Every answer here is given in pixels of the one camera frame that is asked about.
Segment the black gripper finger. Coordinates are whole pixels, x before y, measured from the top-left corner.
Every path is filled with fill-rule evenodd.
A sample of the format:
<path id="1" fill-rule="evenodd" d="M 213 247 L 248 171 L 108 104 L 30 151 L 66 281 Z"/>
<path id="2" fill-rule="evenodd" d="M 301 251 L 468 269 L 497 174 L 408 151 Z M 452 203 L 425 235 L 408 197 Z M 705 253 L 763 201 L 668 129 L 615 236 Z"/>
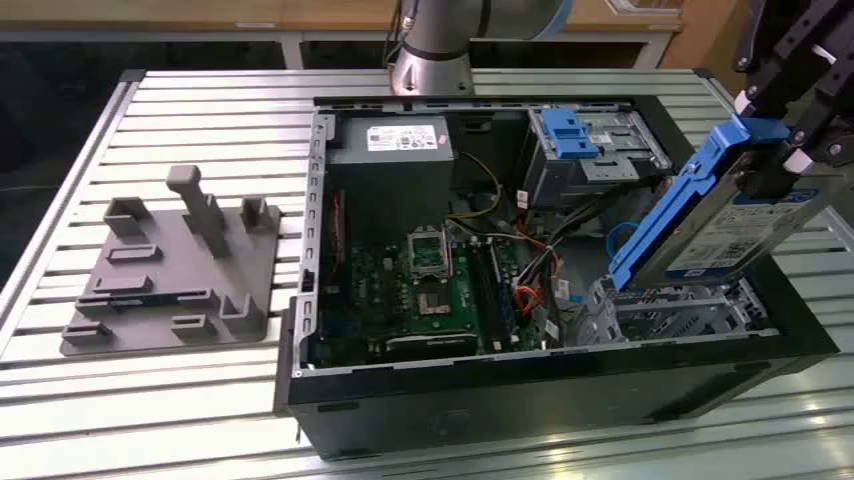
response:
<path id="1" fill-rule="evenodd" d="M 833 169 L 852 164 L 852 3 L 797 2 L 800 16 L 775 48 L 787 54 L 789 102 L 811 98 L 789 126 L 781 167 L 791 173 L 805 169 L 800 160 L 784 165 L 795 153 Z"/>
<path id="2" fill-rule="evenodd" d="M 797 1 L 749 1 L 735 46 L 732 68 L 744 75 L 736 112 L 747 121 L 783 126 L 793 80 L 784 71 L 785 53 L 775 48 L 800 16 Z M 751 152 L 751 163 L 737 180 L 740 191 L 755 198 L 785 195 L 796 176 L 784 171 L 787 140 L 764 141 Z"/>

